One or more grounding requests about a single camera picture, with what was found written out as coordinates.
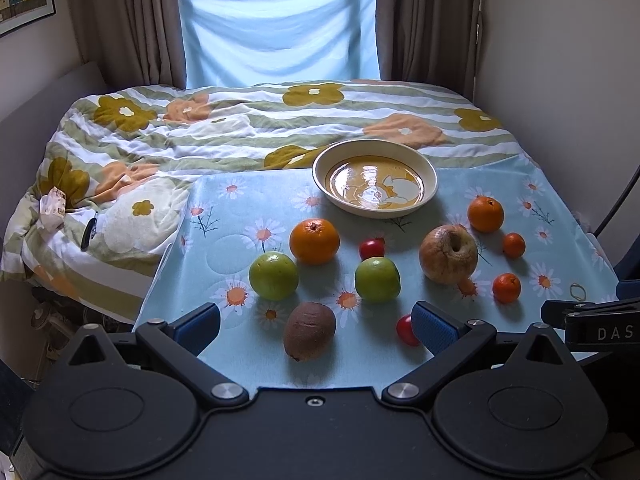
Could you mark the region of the large wrinkled brown apple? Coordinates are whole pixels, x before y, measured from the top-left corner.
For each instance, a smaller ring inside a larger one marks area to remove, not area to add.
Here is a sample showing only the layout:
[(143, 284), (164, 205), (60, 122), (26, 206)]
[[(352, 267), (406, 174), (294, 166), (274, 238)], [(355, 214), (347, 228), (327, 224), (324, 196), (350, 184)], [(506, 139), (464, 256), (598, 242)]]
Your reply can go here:
[(419, 261), (423, 274), (432, 282), (458, 284), (476, 269), (478, 250), (475, 238), (460, 223), (438, 226), (422, 240)]

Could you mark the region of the light blue window cloth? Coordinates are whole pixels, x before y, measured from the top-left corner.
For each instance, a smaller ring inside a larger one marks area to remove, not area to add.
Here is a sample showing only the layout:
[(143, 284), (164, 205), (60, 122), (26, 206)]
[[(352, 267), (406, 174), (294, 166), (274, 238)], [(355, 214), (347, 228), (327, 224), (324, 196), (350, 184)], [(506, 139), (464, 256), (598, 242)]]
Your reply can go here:
[(376, 79), (376, 0), (178, 0), (186, 84)]

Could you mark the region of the small tangerine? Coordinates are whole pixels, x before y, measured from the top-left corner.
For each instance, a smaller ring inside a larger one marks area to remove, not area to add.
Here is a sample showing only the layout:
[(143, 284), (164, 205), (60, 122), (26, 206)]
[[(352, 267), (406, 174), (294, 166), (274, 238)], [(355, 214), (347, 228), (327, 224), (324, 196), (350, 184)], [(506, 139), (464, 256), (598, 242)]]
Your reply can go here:
[(492, 294), (500, 304), (510, 304), (518, 300), (521, 290), (521, 281), (513, 273), (500, 274), (492, 282)]
[(526, 241), (521, 234), (511, 232), (502, 239), (502, 252), (509, 259), (518, 259), (526, 252)]

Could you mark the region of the small red tomato front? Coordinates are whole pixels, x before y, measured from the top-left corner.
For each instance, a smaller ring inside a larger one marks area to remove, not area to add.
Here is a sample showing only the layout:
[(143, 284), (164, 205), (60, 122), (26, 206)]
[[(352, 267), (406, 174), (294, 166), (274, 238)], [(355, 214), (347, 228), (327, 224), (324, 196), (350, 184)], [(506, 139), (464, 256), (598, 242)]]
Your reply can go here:
[(411, 315), (402, 316), (396, 323), (396, 333), (399, 339), (410, 347), (419, 347), (420, 340), (413, 333)]

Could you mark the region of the large orange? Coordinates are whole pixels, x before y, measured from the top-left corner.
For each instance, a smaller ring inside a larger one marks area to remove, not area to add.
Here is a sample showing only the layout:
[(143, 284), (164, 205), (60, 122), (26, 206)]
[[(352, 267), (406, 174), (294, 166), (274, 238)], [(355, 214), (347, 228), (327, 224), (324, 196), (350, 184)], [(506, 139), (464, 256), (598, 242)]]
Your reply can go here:
[(298, 262), (320, 266), (331, 261), (340, 248), (340, 236), (326, 219), (306, 219), (292, 229), (290, 249)]

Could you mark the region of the small red tomato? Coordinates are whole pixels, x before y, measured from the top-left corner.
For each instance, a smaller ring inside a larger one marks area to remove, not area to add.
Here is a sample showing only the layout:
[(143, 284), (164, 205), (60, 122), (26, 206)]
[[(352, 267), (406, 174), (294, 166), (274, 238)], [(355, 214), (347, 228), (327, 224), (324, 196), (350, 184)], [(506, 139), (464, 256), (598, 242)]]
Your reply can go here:
[(396, 333), (399, 339), (410, 347), (419, 347), (420, 340), (413, 333), (411, 315), (402, 316), (396, 323)]
[(372, 237), (364, 240), (359, 245), (359, 255), (361, 260), (370, 258), (381, 258), (386, 253), (386, 243), (383, 237)]

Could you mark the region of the yellow rubber band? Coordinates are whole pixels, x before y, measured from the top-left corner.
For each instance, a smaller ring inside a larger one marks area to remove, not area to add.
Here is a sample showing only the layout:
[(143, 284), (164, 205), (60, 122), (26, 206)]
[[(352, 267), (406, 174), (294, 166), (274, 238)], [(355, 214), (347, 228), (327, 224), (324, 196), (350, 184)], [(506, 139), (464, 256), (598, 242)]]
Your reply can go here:
[(579, 283), (570, 284), (570, 296), (578, 302), (585, 301), (587, 299), (585, 287)]

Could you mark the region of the crumpled patterned paper packet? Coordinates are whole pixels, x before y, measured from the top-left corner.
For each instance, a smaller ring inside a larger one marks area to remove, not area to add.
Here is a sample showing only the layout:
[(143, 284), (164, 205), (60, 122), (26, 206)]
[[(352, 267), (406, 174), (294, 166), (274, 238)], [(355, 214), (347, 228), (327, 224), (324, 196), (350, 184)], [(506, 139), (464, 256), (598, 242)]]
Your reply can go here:
[(39, 224), (47, 232), (54, 232), (64, 222), (66, 194), (55, 186), (39, 201)]

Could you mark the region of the green apple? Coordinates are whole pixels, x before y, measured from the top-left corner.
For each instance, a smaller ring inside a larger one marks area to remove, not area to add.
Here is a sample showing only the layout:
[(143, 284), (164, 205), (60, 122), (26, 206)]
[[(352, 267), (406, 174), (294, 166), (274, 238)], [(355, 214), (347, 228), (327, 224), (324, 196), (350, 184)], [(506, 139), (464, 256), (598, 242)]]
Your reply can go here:
[(283, 252), (265, 252), (248, 271), (250, 286), (256, 294), (270, 301), (280, 301), (296, 291), (298, 271), (293, 260)]
[(389, 258), (367, 258), (357, 266), (355, 287), (363, 300), (369, 302), (390, 301), (400, 293), (400, 274), (395, 263)]

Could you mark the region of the cream ceramic bowl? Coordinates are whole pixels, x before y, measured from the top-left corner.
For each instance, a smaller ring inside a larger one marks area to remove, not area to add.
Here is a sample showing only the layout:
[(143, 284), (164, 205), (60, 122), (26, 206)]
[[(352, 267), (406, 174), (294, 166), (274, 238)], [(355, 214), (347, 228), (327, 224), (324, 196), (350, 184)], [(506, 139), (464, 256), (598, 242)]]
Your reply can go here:
[(412, 214), (438, 190), (436, 170), (424, 155), (386, 140), (333, 144), (318, 155), (311, 172), (333, 205), (370, 219)]

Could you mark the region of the light blue daisy tablecloth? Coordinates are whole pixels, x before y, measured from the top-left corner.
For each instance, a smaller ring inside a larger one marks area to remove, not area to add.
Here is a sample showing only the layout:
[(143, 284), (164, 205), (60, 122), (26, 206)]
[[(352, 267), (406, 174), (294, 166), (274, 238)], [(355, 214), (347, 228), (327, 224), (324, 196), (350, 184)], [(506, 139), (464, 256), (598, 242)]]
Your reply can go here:
[[(175, 321), (201, 304), (220, 310), (218, 336), (202, 352), (208, 366), (248, 390), (260, 387), (382, 389), (430, 355), (404, 344), (398, 318), (425, 300), (467, 320), (482, 318), (503, 332), (522, 332), (540, 318), (548, 299), (574, 300), (570, 284), (585, 287), (587, 301), (615, 297), (617, 278), (602, 250), (593, 245), (536, 166), (514, 158), (476, 168), (444, 168), (435, 197), (405, 218), (360, 218), (326, 200), (307, 169), (243, 174), (246, 192), (224, 197), (225, 174), (193, 185), (176, 240), (155, 275), (139, 318)], [(502, 235), (477, 237), (477, 267), (462, 286), (430, 282), (419, 264), (423, 237), (445, 223), (465, 223), (477, 195), (495, 198), (506, 213), (501, 231), (521, 234), (523, 257), (502, 252)], [(282, 301), (263, 300), (250, 287), (248, 270), (264, 252), (287, 252), (294, 226), (325, 218), (337, 228), (341, 246), (324, 266), (301, 266), (296, 292)], [(383, 237), (386, 258), (400, 274), (399, 295), (386, 302), (363, 300), (356, 291), (359, 245)], [(503, 273), (521, 281), (518, 300), (500, 304), (492, 282)], [(329, 307), (335, 335), (317, 359), (296, 362), (283, 347), (291, 312), (303, 302)]]

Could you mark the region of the black small device on bed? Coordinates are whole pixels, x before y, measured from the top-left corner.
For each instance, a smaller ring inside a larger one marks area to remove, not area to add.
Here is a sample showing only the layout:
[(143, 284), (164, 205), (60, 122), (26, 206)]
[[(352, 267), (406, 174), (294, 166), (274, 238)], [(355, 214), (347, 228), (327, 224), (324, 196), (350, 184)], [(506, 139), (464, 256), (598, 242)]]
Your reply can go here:
[(96, 224), (98, 223), (98, 218), (93, 217), (91, 218), (86, 227), (85, 227), (85, 231), (84, 234), (82, 234), (82, 239), (81, 239), (81, 244), (80, 244), (80, 250), (82, 252), (85, 252), (89, 245), (91, 240), (93, 239), (93, 237), (96, 236)]

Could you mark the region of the left brown curtain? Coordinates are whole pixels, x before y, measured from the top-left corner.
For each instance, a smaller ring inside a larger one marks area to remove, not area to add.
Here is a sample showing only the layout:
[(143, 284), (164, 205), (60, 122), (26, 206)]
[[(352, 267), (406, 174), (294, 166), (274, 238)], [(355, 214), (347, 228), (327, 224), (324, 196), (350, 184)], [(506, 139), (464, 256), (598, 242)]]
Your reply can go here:
[(112, 89), (186, 86), (178, 0), (68, 0), (78, 49)]

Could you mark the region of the floral striped duvet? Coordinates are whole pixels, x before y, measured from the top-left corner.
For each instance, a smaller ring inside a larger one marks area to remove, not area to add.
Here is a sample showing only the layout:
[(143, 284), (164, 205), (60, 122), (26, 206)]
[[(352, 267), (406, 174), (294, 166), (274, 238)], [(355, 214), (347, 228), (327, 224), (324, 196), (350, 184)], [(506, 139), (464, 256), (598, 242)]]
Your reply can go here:
[[(1, 276), (130, 320), (194, 181), (225, 174), (222, 194), (235, 200), (247, 189), (244, 172), (308, 167), (327, 146), (360, 136), (415, 148), (438, 168), (530, 164), (497, 119), (431, 84), (356, 79), (93, 94), (66, 110), (20, 193), (3, 234)], [(54, 186), (66, 194), (66, 211), (47, 232), (39, 201)], [(96, 236), (82, 252), (93, 217)]]

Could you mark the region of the brown kiwi fruit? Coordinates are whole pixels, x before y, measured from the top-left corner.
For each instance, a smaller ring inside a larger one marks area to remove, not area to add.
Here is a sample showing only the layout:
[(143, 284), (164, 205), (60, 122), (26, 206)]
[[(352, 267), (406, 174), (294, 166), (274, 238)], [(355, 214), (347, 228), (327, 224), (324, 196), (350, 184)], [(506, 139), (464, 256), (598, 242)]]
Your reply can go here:
[(335, 330), (335, 315), (329, 307), (318, 302), (303, 302), (291, 312), (285, 324), (285, 353), (296, 362), (317, 359), (329, 347)]

